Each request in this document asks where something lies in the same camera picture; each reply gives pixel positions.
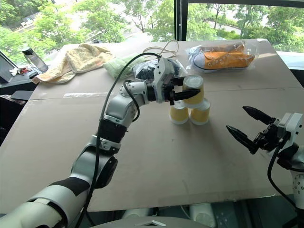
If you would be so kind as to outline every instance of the green cloth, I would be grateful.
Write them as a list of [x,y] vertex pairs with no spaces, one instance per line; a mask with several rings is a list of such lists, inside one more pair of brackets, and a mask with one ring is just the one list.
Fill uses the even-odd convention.
[[[121,72],[121,70],[123,69],[123,67],[135,56],[137,56],[137,53],[133,53],[131,55],[128,55],[126,57],[120,58],[113,58],[110,61],[104,63],[103,67],[107,70],[107,72],[110,74],[111,77],[113,78],[117,78],[119,73]],[[121,79],[123,78],[127,78],[129,76],[131,76],[132,74],[132,68],[134,65],[138,64],[138,63],[142,63],[146,61],[145,58],[143,57],[139,57],[136,60],[134,60],[123,72],[123,74],[121,75]]]

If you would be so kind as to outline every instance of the water bottle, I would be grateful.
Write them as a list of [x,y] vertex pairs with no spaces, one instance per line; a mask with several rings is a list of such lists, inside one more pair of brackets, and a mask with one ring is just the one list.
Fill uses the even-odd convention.
[[22,50],[24,57],[29,59],[42,73],[45,73],[48,70],[48,66],[42,59],[31,49],[26,47]]

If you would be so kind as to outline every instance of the yellow towel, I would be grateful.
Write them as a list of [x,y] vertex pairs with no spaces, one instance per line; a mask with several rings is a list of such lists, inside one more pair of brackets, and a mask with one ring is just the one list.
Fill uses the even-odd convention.
[[78,47],[68,50],[60,63],[49,69],[44,74],[36,76],[33,81],[49,83],[65,83],[70,81],[76,74],[87,72],[103,66],[114,56],[105,47],[92,44],[79,44]]

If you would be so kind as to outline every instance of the stacked cups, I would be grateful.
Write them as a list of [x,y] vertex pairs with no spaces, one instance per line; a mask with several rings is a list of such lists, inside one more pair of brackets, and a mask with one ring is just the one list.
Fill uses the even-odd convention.
[[171,107],[170,119],[175,124],[184,124],[188,118],[193,124],[203,125],[208,122],[210,102],[204,98],[204,81],[199,75],[189,75],[185,77],[183,90],[199,89],[195,96],[183,101],[176,101]]

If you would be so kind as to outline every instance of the brown cardboard surface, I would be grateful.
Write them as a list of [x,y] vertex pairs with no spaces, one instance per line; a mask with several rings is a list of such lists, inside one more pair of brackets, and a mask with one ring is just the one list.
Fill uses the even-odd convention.
[[[183,41],[179,42],[179,51],[175,59],[178,59],[184,67],[188,63],[186,49],[197,45],[216,44],[221,41]],[[244,70],[221,70],[213,73],[203,74],[205,91],[239,90],[239,89],[260,89],[260,88],[289,88],[300,87],[301,85],[286,67],[280,56],[267,40],[246,40],[257,47],[259,56],[248,69]],[[109,48],[117,57],[123,57],[133,52],[141,53],[145,48],[151,46],[165,46],[166,42],[140,43],[131,47],[127,42],[118,44],[100,44]],[[65,49],[75,45],[65,45]],[[172,42],[167,47],[170,50],[176,50],[176,43]],[[50,83],[40,83],[35,89],[31,99],[50,99],[61,98],[65,93],[104,93],[107,92],[114,79],[110,77],[106,69],[100,68],[87,73],[75,76],[66,84],[54,85]]]
[[[289,86],[296,85],[290,77],[276,76],[283,78],[278,83],[285,80],[291,81]],[[253,139],[265,125],[249,117],[243,105],[274,117],[303,113],[304,90],[239,88],[206,91],[205,96],[211,108],[209,123],[204,126],[189,121],[172,124],[168,103],[141,107],[139,120],[128,129],[116,155],[118,166],[111,183],[94,191],[89,210],[238,200],[276,193],[266,175],[269,158],[261,151],[251,155],[225,125],[239,128]],[[26,104],[0,147],[0,213],[10,212],[69,175],[73,161],[97,129],[104,98],[31,100]],[[296,142],[304,142],[304,132]],[[292,192],[288,171],[275,165],[273,178],[286,193]]]

